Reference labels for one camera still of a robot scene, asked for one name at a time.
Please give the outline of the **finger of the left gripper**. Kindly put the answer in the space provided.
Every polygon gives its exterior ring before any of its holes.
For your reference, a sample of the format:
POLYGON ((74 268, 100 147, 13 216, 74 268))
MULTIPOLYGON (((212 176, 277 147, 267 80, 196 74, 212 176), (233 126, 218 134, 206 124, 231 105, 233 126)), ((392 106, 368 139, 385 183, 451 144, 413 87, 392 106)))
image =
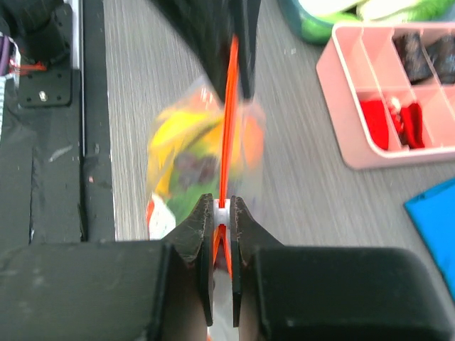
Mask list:
POLYGON ((224 102, 232 38, 228 2, 155 0, 152 4, 198 57, 213 89, 224 102))
POLYGON ((255 95, 255 63, 257 49, 257 24, 261 0, 233 0, 230 15, 238 39, 238 62, 243 97, 250 100, 255 95))

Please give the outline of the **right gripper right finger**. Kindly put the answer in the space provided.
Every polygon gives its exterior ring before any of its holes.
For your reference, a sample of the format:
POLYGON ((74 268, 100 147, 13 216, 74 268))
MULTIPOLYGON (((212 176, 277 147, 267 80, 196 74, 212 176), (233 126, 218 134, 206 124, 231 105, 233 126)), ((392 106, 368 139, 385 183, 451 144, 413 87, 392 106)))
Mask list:
POLYGON ((233 325, 241 340, 450 340, 426 266, 394 247, 289 246, 230 201, 233 325))

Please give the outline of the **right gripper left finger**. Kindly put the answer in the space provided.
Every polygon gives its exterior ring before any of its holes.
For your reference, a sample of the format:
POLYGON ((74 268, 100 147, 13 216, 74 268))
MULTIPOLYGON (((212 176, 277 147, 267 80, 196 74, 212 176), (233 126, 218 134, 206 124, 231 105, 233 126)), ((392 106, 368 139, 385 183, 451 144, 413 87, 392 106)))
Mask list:
POLYGON ((214 201, 163 239, 33 244, 1 256, 2 340, 205 340, 214 201))

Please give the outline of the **yellow banana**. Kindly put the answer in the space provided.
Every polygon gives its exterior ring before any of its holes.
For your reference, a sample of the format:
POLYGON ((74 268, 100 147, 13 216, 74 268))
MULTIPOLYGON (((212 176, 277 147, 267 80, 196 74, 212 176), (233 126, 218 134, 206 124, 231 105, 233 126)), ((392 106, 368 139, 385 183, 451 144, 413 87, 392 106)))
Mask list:
POLYGON ((223 121, 219 111, 166 109, 160 113, 149 138, 146 189, 148 193, 168 195, 175 157, 208 128, 223 121))

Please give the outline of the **green orange mango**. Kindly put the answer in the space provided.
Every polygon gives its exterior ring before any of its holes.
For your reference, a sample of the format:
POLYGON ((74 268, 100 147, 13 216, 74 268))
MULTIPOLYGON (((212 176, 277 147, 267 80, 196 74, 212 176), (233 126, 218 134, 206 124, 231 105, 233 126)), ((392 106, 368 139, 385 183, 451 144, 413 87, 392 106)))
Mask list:
POLYGON ((218 180, 192 184, 186 189, 178 183, 174 183, 170 189, 170 197, 166 201, 166 205, 176 218, 176 224, 182 223, 191 214, 201 195, 208 193, 217 195, 218 186, 218 180))

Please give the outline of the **clear zip top bag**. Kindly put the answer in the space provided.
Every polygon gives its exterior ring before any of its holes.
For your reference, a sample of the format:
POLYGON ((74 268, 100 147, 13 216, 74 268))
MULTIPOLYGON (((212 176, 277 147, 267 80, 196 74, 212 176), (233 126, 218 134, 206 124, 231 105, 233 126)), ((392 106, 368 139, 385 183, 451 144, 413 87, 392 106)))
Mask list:
POLYGON ((239 40, 233 38, 225 104, 200 79, 157 116, 148 143, 146 225, 150 239, 165 237, 189 216, 199 197, 242 197, 254 217, 263 212, 265 114, 235 93, 239 40))

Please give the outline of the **small orange fruit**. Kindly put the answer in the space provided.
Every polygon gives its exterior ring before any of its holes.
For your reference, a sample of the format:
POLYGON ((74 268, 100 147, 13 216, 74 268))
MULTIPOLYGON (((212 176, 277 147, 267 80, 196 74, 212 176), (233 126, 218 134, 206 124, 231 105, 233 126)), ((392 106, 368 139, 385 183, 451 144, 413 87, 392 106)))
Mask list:
POLYGON ((262 161, 264 130, 254 117, 238 119, 232 143, 231 170, 253 169, 262 161))

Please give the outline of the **purple grape bunch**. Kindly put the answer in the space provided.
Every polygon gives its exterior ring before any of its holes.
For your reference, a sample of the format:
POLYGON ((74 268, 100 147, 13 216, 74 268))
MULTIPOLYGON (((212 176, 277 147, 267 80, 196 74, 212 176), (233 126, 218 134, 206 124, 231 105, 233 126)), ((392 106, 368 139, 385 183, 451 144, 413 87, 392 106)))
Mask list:
POLYGON ((196 183, 208 183, 215 178, 218 158, 214 155, 197 157, 190 152, 180 153, 173 162, 178 184, 182 188, 196 183))

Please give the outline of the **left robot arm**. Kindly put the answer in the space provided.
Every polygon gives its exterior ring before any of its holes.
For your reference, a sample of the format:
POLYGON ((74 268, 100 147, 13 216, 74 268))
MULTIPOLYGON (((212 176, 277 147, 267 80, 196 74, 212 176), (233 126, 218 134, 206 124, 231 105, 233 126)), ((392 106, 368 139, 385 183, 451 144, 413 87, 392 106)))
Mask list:
MULTIPOLYGON (((63 1, 2 1, 1 32, 33 62, 56 63, 66 55, 53 14, 63 1)), ((154 1, 196 54, 214 90, 225 98, 232 41, 238 46, 243 97, 255 94, 257 22, 260 1, 154 1)))

